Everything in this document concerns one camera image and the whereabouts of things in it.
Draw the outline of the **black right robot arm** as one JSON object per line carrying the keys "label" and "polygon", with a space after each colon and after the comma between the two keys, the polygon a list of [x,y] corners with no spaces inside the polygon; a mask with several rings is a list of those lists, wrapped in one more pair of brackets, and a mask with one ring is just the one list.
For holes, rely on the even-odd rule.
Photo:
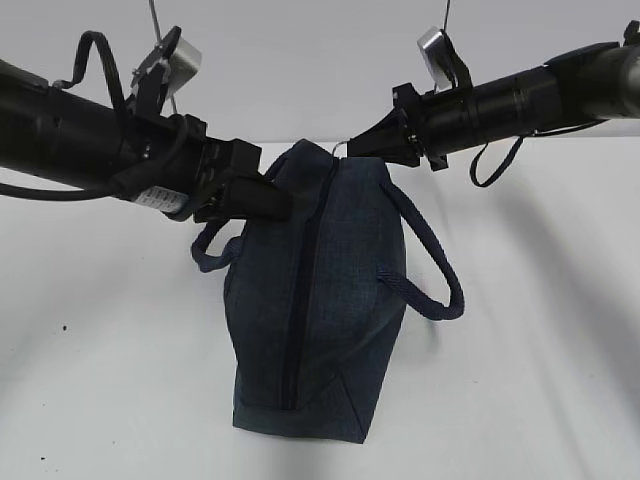
{"label": "black right robot arm", "polygon": [[451,153],[510,137],[537,137],[592,128],[639,116],[639,23],[622,42],[600,42],[556,56],[540,66],[475,84],[448,34],[433,27],[418,49],[435,82],[420,94],[410,83],[392,90],[391,111],[351,138],[351,157],[433,170]]}

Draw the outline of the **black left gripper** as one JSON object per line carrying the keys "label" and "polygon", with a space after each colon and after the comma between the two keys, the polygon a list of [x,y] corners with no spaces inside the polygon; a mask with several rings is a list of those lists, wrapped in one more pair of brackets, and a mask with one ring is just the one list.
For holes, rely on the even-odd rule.
{"label": "black left gripper", "polygon": [[169,219],[205,223],[219,218],[286,221],[293,200],[258,174],[262,148],[206,135],[207,123],[185,115],[188,136],[172,163],[187,178],[186,203]]}

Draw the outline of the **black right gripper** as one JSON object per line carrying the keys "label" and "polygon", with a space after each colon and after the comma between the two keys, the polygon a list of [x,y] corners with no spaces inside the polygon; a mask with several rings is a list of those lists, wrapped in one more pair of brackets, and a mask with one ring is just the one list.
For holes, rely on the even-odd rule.
{"label": "black right gripper", "polygon": [[447,155],[431,148],[423,96],[411,83],[392,89],[394,110],[347,142],[349,156],[380,156],[386,163],[417,168],[426,159],[432,171],[448,168]]}

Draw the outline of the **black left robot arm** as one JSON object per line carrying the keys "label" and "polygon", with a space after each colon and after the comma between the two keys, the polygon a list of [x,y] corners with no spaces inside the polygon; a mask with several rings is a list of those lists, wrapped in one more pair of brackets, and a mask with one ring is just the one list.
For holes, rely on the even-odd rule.
{"label": "black left robot arm", "polygon": [[134,121],[136,152],[115,112],[1,64],[1,165],[14,171],[147,206],[167,218],[284,221],[291,196],[258,171],[261,150],[219,140],[191,115]]}

